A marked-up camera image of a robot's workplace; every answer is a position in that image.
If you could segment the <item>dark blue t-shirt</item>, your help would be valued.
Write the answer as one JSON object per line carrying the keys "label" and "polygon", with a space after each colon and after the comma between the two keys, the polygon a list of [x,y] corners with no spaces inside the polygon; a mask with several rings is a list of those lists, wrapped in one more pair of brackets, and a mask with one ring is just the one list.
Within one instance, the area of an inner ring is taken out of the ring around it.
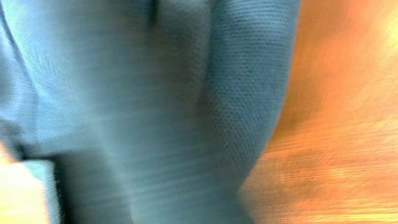
{"label": "dark blue t-shirt", "polygon": [[300,1],[1,1],[1,141],[54,223],[251,223]]}

